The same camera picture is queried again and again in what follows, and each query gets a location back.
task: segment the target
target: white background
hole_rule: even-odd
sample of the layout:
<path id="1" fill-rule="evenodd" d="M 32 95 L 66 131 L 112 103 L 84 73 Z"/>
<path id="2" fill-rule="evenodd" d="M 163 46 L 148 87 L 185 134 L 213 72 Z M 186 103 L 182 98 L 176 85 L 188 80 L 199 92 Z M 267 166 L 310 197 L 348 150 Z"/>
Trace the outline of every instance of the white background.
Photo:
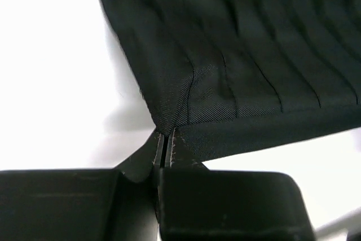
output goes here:
<path id="1" fill-rule="evenodd" d="M 153 129 L 98 0 L 0 0 L 0 170 L 111 168 Z M 359 129 L 206 165 L 288 173 L 321 229 L 361 207 L 360 163 Z"/>

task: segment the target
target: white surface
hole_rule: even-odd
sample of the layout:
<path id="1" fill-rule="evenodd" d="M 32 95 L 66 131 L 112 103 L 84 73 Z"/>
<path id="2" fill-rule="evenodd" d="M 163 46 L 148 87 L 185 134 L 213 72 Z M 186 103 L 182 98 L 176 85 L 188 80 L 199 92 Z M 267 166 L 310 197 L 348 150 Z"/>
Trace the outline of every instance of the white surface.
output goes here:
<path id="1" fill-rule="evenodd" d="M 0 7 L 0 170 L 111 168 L 146 141 L 154 124 L 98 0 Z M 355 130 L 207 166 L 288 173 L 318 229 L 361 207 L 360 138 Z"/>

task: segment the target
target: fabric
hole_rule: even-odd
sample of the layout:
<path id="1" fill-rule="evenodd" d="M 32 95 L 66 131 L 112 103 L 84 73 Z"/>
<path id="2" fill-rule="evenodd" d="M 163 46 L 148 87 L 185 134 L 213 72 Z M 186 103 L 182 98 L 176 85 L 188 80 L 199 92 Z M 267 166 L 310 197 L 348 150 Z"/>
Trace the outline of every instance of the fabric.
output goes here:
<path id="1" fill-rule="evenodd" d="M 361 126 L 361 0 L 101 0 L 157 130 L 203 161 Z"/>

